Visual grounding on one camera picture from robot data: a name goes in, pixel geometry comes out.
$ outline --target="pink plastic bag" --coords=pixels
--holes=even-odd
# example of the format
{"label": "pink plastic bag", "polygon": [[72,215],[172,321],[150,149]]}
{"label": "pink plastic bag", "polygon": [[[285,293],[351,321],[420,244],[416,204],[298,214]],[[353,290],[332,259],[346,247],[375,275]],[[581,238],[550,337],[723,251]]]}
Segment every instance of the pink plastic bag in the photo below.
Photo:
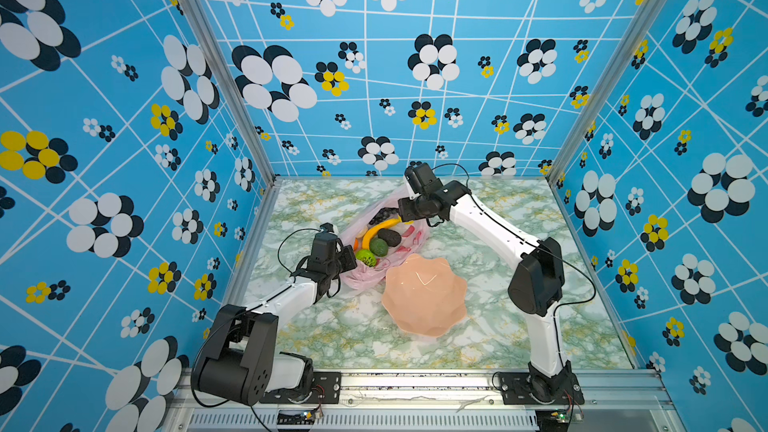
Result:
{"label": "pink plastic bag", "polygon": [[[354,245],[355,237],[360,234],[363,228],[368,227],[368,222],[378,213],[379,209],[384,207],[396,208],[398,199],[403,197],[408,197],[408,189],[405,186],[399,187],[389,194],[389,197],[366,209],[341,233],[339,237],[342,244]],[[345,284],[359,291],[373,287],[386,276],[387,269],[402,264],[410,254],[419,250],[429,237],[429,226],[427,226],[426,220],[417,220],[412,224],[398,224],[392,229],[400,232],[402,236],[400,245],[396,248],[390,247],[389,254],[379,259],[379,263],[375,267],[368,267],[357,261],[357,268],[340,275]]]}

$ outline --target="marble tabletop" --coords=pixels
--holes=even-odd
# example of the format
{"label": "marble tabletop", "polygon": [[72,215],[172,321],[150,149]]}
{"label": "marble tabletop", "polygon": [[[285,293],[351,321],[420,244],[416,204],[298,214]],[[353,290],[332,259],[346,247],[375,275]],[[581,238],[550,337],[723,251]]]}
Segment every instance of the marble tabletop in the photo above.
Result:
{"label": "marble tabletop", "polygon": [[[402,180],[296,179],[279,184],[245,303],[264,298],[288,277],[276,255],[285,236],[324,222],[343,230]],[[469,186],[510,223],[537,237],[555,238],[564,259],[587,270],[545,180],[481,179],[471,180]],[[298,232],[289,238],[280,252],[283,263],[293,269],[309,253],[313,234]],[[401,331],[382,306],[381,282],[363,292],[345,286],[335,297],[299,312],[281,327],[277,350],[311,357],[316,368],[526,368],[530,348],[524,314],[507,296],[512,272],[500,257],[450,222],[434,228],[419,253],[446,258],[468,283],[468,316],[445,335],[424,338]],[[587,280],[569,266],[564,269],[563,300],[588,298]],[[574,368],[631,368],[599,296],[588,304],[564,305],[558,315],[564,350]]]}

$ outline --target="blue wall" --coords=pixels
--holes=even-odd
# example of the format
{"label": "blue wall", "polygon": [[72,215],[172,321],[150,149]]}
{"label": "blue wall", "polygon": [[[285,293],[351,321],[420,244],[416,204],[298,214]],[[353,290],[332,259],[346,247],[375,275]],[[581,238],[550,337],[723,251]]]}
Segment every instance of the blue wall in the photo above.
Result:
{"label": "blue wall", "polygon": [[284,176],[400,176],[411,162],[457,160],[475,175],[541,176],[642,4],[202,1]]}
{"label": "blue wall", "polygon": [[183,11],[0,0],[0,430],[155,428],[213,323],[264,184]]}
{"label": "blue wall", "polygon": [[558,181],[688,430],[768,428],[766,12],[669,0]]}

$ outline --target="transparent plastic bag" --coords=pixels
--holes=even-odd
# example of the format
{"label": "transparent plastic bag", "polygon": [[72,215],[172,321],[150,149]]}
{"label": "transparent plastic bag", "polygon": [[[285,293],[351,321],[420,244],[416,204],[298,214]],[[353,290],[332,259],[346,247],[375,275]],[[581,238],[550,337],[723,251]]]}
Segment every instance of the transparent plastic bag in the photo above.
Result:
{"label": "transparent plastic bag", "polygon": [[[365,212],[357,216],[350,226],[341,233],[339,237],[342,244],[354,246],[355,238],[357,238],[361,230],[364,228],[368,229],[368,222],[371,221],[373,216],[381,208],[397,208],[398,199],[403,197],[408,197],[408,189],[405,186],[397,188],[384,200],[368,207]],[[401,223],[392,227],[392,230],[397,231],[401,235],[402,241],[400,245],[390,247],[389,254],[386,257],[380,258],[375,267],[369,267],[357,261],[356,268],[340,275],[341,280],[345,284],[357,291],[373,287],[386,276],[386,271],[390,267],[397,267],[402,264],[410,254],[417,252],[429,237],[429,226],[427,226],[426,220],[417,220],[410,224]]]}

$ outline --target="black mounting plate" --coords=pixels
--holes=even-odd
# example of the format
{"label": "black mounting plate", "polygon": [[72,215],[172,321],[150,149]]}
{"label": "black mounting plate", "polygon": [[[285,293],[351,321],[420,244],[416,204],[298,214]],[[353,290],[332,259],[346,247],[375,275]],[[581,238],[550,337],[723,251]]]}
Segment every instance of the black mounting plate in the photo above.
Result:
{"label": "black mounting plate", "polygon": [[[318,391],[315,386],[319,385],[326,392],[322,397],[318,397]],[[334,389],[334,386],[338,385],[341,389],[341,372],[318,372],[312,375],[312,392],[310,396],[301,402],[294,402],[289,400],[288,397],[280,396],[278,390],[272,390],[265,392],[264,396],[259,400],[261,404],[318,404],[322,400],[322,404],[338,404],[339,403],[339,391]]]}
{"label": "black mounting plate", "polygon": [[[498,372],[496,374],[501,383],[498,386],[494,384],[494,386],[501,389],[500,392],[504,398],[504,405],[542,405],[541,402],[531,397],[529,392],[530,386],[528,385],[529,375],[530,373],[528,372]],[[584,394],[581,392],[581,385],[579,385],[578,378],[575,375],[572,376],[572,380],[565,382],[565,388],[560,397],[554,399],[552,405],[564,405],[567,407],[570,402],[566,392],[571,395],[576,404],[584,404]]]}

